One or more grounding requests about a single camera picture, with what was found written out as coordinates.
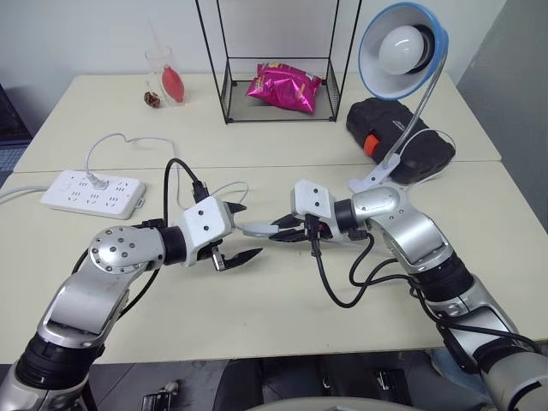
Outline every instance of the red object in glass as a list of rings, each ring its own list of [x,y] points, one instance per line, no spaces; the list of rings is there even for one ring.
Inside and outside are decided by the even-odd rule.
[[[170,66],[164,66],[162,73],[162,84],[165,92],[177,103],[182,103],[185,97],[185,86],[182,84],[181,77]]]

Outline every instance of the power strip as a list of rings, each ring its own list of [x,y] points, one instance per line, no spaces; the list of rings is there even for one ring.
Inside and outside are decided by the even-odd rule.
[[[65,170],[50,185],[40,202],[56,210],[126,220],[144,203],[146,186],[134,178],[95,174],[109,185],[97,190],[84,171]]]

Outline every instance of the white table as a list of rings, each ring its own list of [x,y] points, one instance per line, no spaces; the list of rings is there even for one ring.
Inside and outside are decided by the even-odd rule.
[[[90,146],[106,134],[156,136],[176,142],[179,155],[194,168],[326,164],[372,164],[346,130],[352,103],[371,97],[357,74],[349,74],[337,122],[224,124],[208,74],[184,76],[187,103],[154,110],[143,102],[146,75],[76,77],[17,164],[16,172],[81,170]],[[405,98],[412,110],[421,91]],[[456,161],[498,161],[500,155],[443,74],[423,115],[425,123],[452,135]],[[157,141],[124,145],[106,141],[92,156],[91,168],[162,168],[170,146]]]
[[[271,221],[289,211],[289,190],[307,178],[347,198],[345,182],[371,165],[197,170],[211,188],[249,182],[248,211],[239,222]],[[127,223],[161,216],[162,170],[110,170],[140,178],[146,203]],[[5,188],[47,184],[56,172],[13,174]],[[190,194],[187,189],[187,204]],[[61,281],[93,235],[117,220],[52,211],[27,194],[0,205],[0,363],[18,358]],[[548,337],[548,236],[498,162],[454,163],[439,179],[412,192],[414,205],[436,221],[468,269],[535,339]],[[237,199],[236,194],[223,196]],[[176,218],[171,207],[171,218]],[[403,282],[372,287],[357,307],[336,307],[325,293],[306,243],[278,244],[240,233],[222,251],[232,255],[265,247],[252,262],[216,273],[210,261],[190,269],[164,267],[143,300],[116,325],[101,362],[196,360],[286,354],[340,353],[440,346],[434,324],[408,296]],[[350,300],[348,268],[359,252],[324,246],[325,266],[337,294]],[[359,272],[385,255],[372,254]],[[401,272],[396,265],[386,273]],[[148,276],[138,280],[138,290]]]

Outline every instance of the black case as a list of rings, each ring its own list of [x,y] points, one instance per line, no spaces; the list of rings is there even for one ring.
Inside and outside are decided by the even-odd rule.
[[[377,137],[379,143],[372,158],[379,164],[402,135],[412,116],[413,113],[399,101],[368,98],[352,104],[346,128],[362,148],[369,134]],[[428,126],[419,119],[409,136],[424,128]],[[439,172],[454,156],[455,149],[451,144],[439,137],[438,133],[425,131],[411,140],[402,154],[400,164],[390,176],[401,184],[412,184]]]

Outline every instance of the black metal frame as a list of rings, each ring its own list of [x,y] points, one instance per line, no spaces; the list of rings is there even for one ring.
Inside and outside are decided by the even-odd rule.
[[[195,0],[196,2],[196,9],[198,11],[198,17],[200,18],[200,26],[202,29],[202,33],[204,35],[204,41],[205,41],[205,48],[207,50],[207,56],[209,58],[209,63],[211,66],[211,72],[213,73],[213,80],[215,81],[215,88],[217,89],[217,95],[219,97],[219,103],[221,104],[221,111],[223,112],[223,118],[224,122],[229,124],[231,122],[302,122],[302,121],[318,121],[318,120],[324,120],[324,121],[330,121],[335,122],[338,117],[339,109],[341,106],[341,99],[343,97],[343,88],[344,83],[346,81],[346,74],[348,71],[348,63],[350,61],[350,55],[352,53],[352,45],[354,44],[354,36],[356,32],[356,27],[358,25],[358,18],[360,17],[360,10],[361,10],[361,2],[362,0],[357,0],[358,5],[356,9],[356,16],[354,19],[354,27],[352,29],[352,36],[350,38],[350,45],[348,46],[348,55],[346,58],[346,63],[344,65],[344,73],[342,75],[342,82],[341,86],[339,88],[339,85],[337,84],[337,78],[335,76],[335,72],[333,70],[333,64],[331,61],[331,53],[333,50],[333,39],[335,37],[335,28],[337,25],[337,17],[339,12],[339,4],[340,0],[337,0],[337,6],[335,7],[335,17],[333,19],[333,28],[331,29],[331,43],[329,48],[329,55],[327,57],[232,57],[229,55],[229,51],[226,45],[226,37],[224,34],[224,26],[223,26],[223,16],[221,13],[221,6],[219,4],[219,0],[216,0],[217,3],[217,13],[218,13],[218,19],[221,27],[221,34],[223,35],[223,46],[224,46],[224,55],[226,57],[226,63],[225,63],[225,70],[224,70],[224,78],[223,78],[223,84],[221,87],[219,87],[219,82],[217,81],[217,76],[215,75],[215,66],[213,64],[213,59],[211,57],[211,49],[209,46],[209,42],[207,40],[207,34],[206,34],[206,27],[204,24],[204,19],[202,16],[202,12],[200,9],[200,0]],[[270,119],[239,119],[234,118],[231,114],[230,109],[232,108],[232,97],[233,97],[233,91],[234,87],[238,86],[238,83],[240,82],[249,82],[247,80],[234,80],[232,77],[232,71],[230,68],[230,61],[231,60],[237,60],[237,59],[254,59],[257,61],[278,61],[278,60],[325,60],[326,62],[326,71],[325,71],[325,78],[322,79],[322,86],[325,87],[325,90],[327,92],[327,97],[329,101],[330,106],[330,112],[331,114],[329,116],[323,117],[306,117],[306,116],[300,116],[299,118],[290,118],[289,116],[280,116],[280,118],[270,118]]]

